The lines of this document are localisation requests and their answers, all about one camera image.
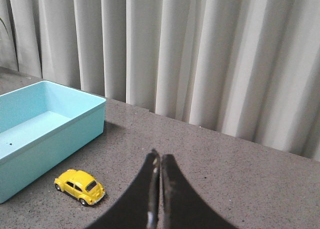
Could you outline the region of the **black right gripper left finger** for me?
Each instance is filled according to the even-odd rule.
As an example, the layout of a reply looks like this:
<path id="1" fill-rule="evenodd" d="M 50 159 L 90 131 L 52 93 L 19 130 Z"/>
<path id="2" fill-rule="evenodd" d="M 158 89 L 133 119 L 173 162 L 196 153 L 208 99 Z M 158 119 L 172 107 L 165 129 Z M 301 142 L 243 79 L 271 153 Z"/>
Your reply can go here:
<path id="1" fill-rule="evenodd" d="M 160 196 L 160 155 L 153 148 L 124 194 L 88 229 L 155 229 Z"/>

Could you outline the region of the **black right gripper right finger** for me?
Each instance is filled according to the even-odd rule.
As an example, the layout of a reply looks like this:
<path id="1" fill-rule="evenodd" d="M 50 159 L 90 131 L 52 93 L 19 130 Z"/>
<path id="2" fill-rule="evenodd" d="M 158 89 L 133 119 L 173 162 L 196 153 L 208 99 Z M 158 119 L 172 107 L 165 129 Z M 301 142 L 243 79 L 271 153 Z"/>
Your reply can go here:
<path id="1" fill-rule="evenodd" d="M 162 156 L 162 193 L 165 229 L 234 229 L 211 209 L 181 172 L 172 154 Z"/>

